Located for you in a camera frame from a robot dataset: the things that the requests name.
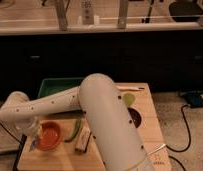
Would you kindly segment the clear white gripper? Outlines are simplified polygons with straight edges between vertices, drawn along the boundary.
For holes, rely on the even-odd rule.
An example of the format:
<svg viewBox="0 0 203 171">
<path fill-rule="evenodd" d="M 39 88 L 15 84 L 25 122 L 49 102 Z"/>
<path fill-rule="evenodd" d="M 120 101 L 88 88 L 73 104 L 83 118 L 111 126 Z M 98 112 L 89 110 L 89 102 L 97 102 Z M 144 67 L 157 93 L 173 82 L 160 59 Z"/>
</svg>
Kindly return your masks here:
<svg viewBox="0 0 203 171">
<path fill-rule="evenodd" d="M 36 117 L 31 117 L 17 122 L 16 129 L 22 134 L 31 138 L 39 129 L 42 130 L 42 126 Z"/>
</svg>

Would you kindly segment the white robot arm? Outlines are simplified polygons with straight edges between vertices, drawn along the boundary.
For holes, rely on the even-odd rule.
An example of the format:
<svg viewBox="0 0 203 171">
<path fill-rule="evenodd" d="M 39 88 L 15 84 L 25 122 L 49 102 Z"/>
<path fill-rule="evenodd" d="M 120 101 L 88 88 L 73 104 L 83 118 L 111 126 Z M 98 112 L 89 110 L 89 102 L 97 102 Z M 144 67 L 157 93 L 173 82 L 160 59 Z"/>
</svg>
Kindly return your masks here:
<svg viewBox="0 0 203 171">
<path fill-rule="evenodd" d="M 104 74 L 90 74 L 76 87 L 36 100 L 15 91 L 1 106 L 0 119 L 27 132 L 38 116 L 74 110 L 84 113 L 106 171 L 155 171 L 120 90 Z"/>
</svg>

